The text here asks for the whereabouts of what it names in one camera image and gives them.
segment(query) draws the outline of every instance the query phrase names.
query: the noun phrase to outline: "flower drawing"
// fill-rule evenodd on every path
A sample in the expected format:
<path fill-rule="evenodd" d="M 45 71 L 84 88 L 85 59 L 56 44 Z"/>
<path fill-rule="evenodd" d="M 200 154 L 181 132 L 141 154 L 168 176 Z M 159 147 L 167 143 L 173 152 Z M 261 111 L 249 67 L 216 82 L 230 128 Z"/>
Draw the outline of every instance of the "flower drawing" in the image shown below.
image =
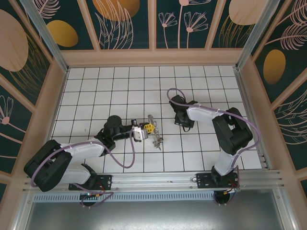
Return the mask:
<path fill-rule="evenodd" d="M 166 45 L 166 48 L 168 49 L 168 45 L 167 45 L 167 41 L 166 41 L 165 28 L 173 26 L 173 25 L 177 25 L 177 20 L 175 20 L 176 18 L 174 16 L 174 13 L 166 13 L 165 15 L 164 15 L 164 13 L 159 13 L 158 16 L 159 16 L 159 20 L 161 22 L 161 25 L 163 27 L 165 45 Z"/>
<path fill-rule="evenodd" d="M 208 24 L 206 23 L 207 18 L 205 14 L 206 13 L 194 13 L 192 17 L 191 12 L 184 14 L 184 23 L 188 32 L 187 48 L 189 47 L 190 33 L 208 29 Z"/>
<path fill-rule="evenodd" d="M 10 123 L 10 116 L 13 109 L 14 100 L 10 97 L 5 102 L 4 96 L 0 96 L 0 124 L 7 125 Z"/>
<path fill-rule="evenodd" d="M 13 128 L 25 133 L 24 130 L 22 130 L 22 129 L 20 129 L 20 128 L 12 125 L 10 123 L 10 117 L 11 117 L 11 113 L 12 113 L 12 110 L 13 110 L 13 105 L 14 105 L 14 100 L 11 97 L 8 97 L 7 100 L 5 100 L 3 95 L 0 96 L 0 125 L 10 125 Z M 22 144 L 22 141 L 19 141 L 17 139 L 9 137 L 9 136 L 7 136 L 3 133 L 0 133 L 0 136 L 4 137 L 6 139 L 9 139 L 11 141 L 14 141 L 16 143 Z"/>
<path fill-rule="evenodd" d="M 182 15 L 182 8 L 184 6 L 189 5 L 201 5 L 211 2 L 211 0 L 179 0 L 180 3 L 180 13 L 179 13 L 179 24 L 178 24 L 178 49 L 180 49 L 180 24 L 181 24 L 181 15 Z"/>

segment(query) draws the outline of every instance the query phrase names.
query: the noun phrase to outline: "leaf drawing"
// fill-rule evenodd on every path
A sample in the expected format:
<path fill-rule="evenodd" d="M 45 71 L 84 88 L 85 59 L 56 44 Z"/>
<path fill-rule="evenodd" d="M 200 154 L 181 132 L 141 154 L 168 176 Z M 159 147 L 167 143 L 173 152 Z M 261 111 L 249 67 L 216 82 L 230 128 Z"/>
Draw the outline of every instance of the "leaf drawing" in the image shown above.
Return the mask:
<path fill-rule="evenodd" d="M 283 23 L 287 18 L 291 18 L 291 21 L 296 25 L 305 24 L 307 22 L 307 0 L 295 0 L 291 13 L 282 19 L 277 25 Z"/>
<path fill-rule="evenodd" d="M 307 142 L 307 90 L 292 102 L 280 105 L 275 115 L 287 144 Z"/>
<path fill-rule="evenodd" d="M 307 24 L 288 26 L 284 30 L 282 37 L 269 41 L 266 45 L 276 41 L 280 41 L 283 49 L 299 50 L 307 41 Z"/>
<path fill-rule="evenodd" d="M 96 16 L 100 24 L 99 44 L 102 49 L 130 49 L 133 42 L 133 25 L 129 12 L 117 1 L 116 8 L 111 0 L 97 0 L 99 11 L 105 17 Z"/>
<path fill-rule="evenodd" d="M 36 8 L 42 18 L 51 19 L 60 8 L 59 0 L 34 0 Z"/>

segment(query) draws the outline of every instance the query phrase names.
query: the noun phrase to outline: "metal bracket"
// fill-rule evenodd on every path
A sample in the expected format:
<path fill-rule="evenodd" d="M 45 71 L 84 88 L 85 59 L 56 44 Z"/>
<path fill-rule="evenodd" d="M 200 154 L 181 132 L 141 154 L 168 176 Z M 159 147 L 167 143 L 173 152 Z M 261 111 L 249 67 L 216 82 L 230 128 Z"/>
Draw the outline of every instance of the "metal bracket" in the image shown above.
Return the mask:
<path fill-rule="evenodd" d="M 111 185 L 112 185 L 112 175 L 98 175 L 96 179 L 96 183 L 94 186 L 89 187 L 88 185 L 82 185 L 82 187 L 89 189 L 89 190 L 94 190 L 94 191 L 100 191 L 100 190 L 111 190 Z M 82 189 L 77 188 L 73 184 L 69 184 L 68 189 L 70 191 L 82 191 Z"/>
<path fill-rule="evenodd" d="M 198 188 L 231 188 L 233 183 L 238 185 L 238 175 L 236 172 L 229 173 L 221 177 L 219 184 L 212 179 L 211 173 L 198 173 L 196 174 Z"/>

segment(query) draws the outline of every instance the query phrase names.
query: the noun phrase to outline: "pink circle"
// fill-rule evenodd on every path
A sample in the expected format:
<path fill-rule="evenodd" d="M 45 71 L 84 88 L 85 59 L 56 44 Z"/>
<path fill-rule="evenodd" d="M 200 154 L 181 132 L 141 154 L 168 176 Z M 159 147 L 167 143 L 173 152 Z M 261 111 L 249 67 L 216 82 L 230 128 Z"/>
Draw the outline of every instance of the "pink circle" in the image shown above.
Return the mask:
<path fill-rule="evenodd" d="M 192 33 L 193 32 L 193 29 L 191 27 L 187 27 L 187 32 L 188 33 Z"/>
<path fill-rule="evenodd" d="M 180 5 L 187 6 L 189 4 L 189 0 L 179 0 Z"/>
<path fill-rule="evenodd" d="M 2 124 L 7 125 L 10 122 L 10 117 L 6 116 L 5 118 L 3 118 L 2 120 Z"/>

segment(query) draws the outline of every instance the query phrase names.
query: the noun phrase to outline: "floral wall mural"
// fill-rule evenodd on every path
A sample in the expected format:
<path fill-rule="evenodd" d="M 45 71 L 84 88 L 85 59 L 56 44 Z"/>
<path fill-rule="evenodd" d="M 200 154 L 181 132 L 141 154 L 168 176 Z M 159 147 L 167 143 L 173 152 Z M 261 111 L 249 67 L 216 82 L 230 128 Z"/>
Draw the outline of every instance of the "floral wall mural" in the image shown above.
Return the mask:
<path fill-rule="evenodd" d="M 271 103 L 305 70 L 307 0 L 294 0 L 255 64 Z"/>
<path fill-rule="evenodd" d="M 204 48 L 216 1 L 157 0 L 156 48 Z"/>
<path fill-rule="evenodd" d="M 50 63 L 8 0 L 0 5 L 0 41 L 0 74 L 36 104 Z"/>
<path fill-rule="evenodd" d="M 242 48 L 267 0 L 227 0 L 212 48 Z"/>
<path fill-rule="evenodd" d="M 101 49 L 148 49 L 147 0 L 87 0 Z"/>
<path fill-rule="evenodd" d="M 307 81 L 274 112 L 295 169 L 307 167 Z"/>
<path fill-rule="evenodd" d="M 276 15 L 279 13 L 279 10 L 280 10 L 281 7 L 283 6 L 284 2 L 285 2 L 285 0 L 280 0 L 280 1 L 279 1 L 279 4 L 278 4 L 276 10 L 274 11 L 274 13 L 272 13 L 272 17 L 271 17 L 271 19 L 270 19 L 270 21 L 269 21 L 267 27 L 266 27 L 266 28 L 264 29 L 264 31 L 262 32 L 262 34 L 261 34 L 261 36 L 260 36 L 258 42 L 256 43 L 254 49 L 252 50 L 252 52 L 251 52 L 252 55 L 255 54 L 255 52 L 256 52 L 256 50 L 258 49 L 260 43 L 262 42 L 263 37 L 264 37 L 264 36 L 266 35 L 266 33 L 268 32 L 270 26 L 272 25 L 273 21 L 275 20 Z"/>
<path fill-rule="evenodd" d="M 33 3 L 60 50 L 93 49 L 76 0 L 33 0 Z"/>
<path fill-rule="evenodd" d="M 0 86 L 0 171 L 11 173 L 32 113 Z"/>

